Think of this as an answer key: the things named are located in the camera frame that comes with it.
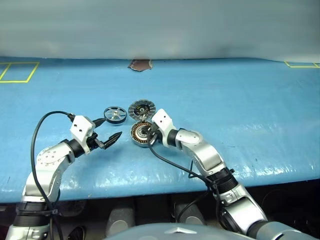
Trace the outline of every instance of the blue table surface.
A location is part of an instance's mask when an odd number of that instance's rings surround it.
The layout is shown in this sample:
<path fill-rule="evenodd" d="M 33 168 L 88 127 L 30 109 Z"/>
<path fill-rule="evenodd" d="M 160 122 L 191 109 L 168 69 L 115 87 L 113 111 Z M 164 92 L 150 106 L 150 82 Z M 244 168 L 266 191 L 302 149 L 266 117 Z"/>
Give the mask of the blue table surface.
<path fill-rule="evenodd" d="M 155 60 L 135 72 L 129 60 L 29 59 L 39 61 L 28 83 L 0 83 L 0 202 L 18 202 L 31 172 L 30 142 L 38 120 L 62 110 L 91 119 L 109 106 L 128 109 L 148 99 L 165 109 L 177 128 L 196 130 L 219 151 L 245 186 L 320 177 L 320 69 L 289 68 L 261 59 Z M 16 65 L 3 77 L 25 74 Z M 81 156 L 64 173 L 61 199 L 108 198 L 201 191 L 199 179 L 135 145 L 129 116 L 122 125 L 97 128 L 101 140 L 123 131 L 107 150 Z M 35 150 L 71 137 L 70 121 L 54 115 L 40 129 Z M 155 150 L 189 167 L 174 148 Z"/>

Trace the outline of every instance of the dark floor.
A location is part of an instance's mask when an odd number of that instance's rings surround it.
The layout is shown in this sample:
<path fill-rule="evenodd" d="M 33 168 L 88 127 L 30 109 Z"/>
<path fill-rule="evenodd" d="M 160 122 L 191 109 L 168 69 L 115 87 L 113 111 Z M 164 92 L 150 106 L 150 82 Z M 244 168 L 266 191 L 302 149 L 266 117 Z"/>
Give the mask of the dark floor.
<path fill-rule="evenodd" d="M 320 180 L 303 181 L 279 185 L 248 188 L 248 191 L 265 211 L 270 221 L 282 222 L 316 238 L 320 237 Z M 136 225 L 174 222 L 173 205 L 176 200 L 190 202 L 201 192 L 148 195 L 129 198 L 134 203 Z M 120 198 L 95 199 L 85 202 L 84 210 L 77 216 L 60 217 L 63 235 L 67 236 L 74 227 L 86 227 L 87 238 L 99 240 L 105 237 L 109 214 Z M 210 226 L 218 226 L 215 217 L 215 200 L 208 195 L 197 204 Z M 76 205 L 63 203 L 64 212 L 80 211 Z M 7 227 L 14 218 L 15 206 L 7 204 L 0 208 L 0 240 L 5 239 Z"/>

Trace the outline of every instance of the yellow tape marking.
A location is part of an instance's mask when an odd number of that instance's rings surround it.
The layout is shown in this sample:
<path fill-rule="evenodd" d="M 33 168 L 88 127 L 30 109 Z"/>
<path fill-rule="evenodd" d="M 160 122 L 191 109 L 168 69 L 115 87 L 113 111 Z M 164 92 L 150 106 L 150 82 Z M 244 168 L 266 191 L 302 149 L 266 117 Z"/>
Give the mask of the yellow tape marking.
<path fill-rule="evenodd" d="M 31 79 L 31 77 L 33 76 L 33 74 L 35 73 L 35 71 L 37 70 L 38 66 L 39 66 L 38 61 L 24 61 L 24 62 L 0 62 L 0 65 L 7 65 L 7 67 L 3 70 L 3 72 L 0 75 L 0 84 L 26 84 L 29 82 L 29 80 Z M 8 69 L 10 68 L 10 66 L 12 64 L 35 64 L 34 68 L 32 69 L 31 73 L 29 74 L 29 76 L 27 77 L 26 80 L 5 80 L 5 81 L 1 81 L 1 79 L 4 77 L 4 75 L 6 74 L 6 72 L 8 71 Z"/>
<path fill-rule="evenodd" d="M 290 65 L 287 61 L 284 61 L 285 65 L 292 69 L 320 69 L 320 66 L 315 62 L 312 63 L 313 65 Z"/>

